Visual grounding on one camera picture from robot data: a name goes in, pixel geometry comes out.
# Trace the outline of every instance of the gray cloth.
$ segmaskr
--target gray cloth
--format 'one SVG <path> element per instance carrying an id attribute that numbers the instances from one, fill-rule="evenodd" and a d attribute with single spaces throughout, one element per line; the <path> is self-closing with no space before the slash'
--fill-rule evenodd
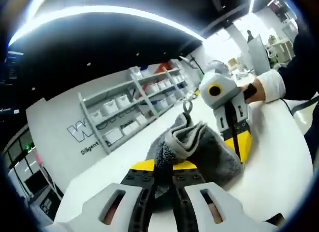
<path id="1" fill-rule="evenodd" d="M 173 164 L 187 159 L 197 166 L 206 182 L 215 182 L 221 187 L 242 169 L 236 153 L 206 123 L 194 125 L 189 111 L 180 114 L 175 123 L 154 140 L 146 159 L 154 159 L 160 173 L 155 199 L 161 207 L 171 202 L 172 191 L 165 175 Z"/>

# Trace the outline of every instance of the white tabletop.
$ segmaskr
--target white tabletop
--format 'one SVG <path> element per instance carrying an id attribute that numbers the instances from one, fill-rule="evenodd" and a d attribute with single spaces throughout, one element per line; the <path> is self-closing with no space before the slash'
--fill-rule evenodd
<path id="1" fill-rule="evenodd" d="M 203 120 L 217 130 L 212 110 L 199 96 L 193 101 L 194 123 Z M 144 160 L 151 142 L 183 111 L 173 107 L 110 155 L 72 180 L 55 221 L 68 221 L 81 213 L 85 201 L 109 183 L 119 183 L 134 163 Z M 249 124 L 253 136 L 244 173 L 227 190 L 243 204 L 244 211 L 262 221 L 276 213 L 287 217 L 312 176 L 312 163 L 304 138 L 282 101 L 252 103 Z M 172 211 L 153 214 L 149 231 L 177 231 Z"/>

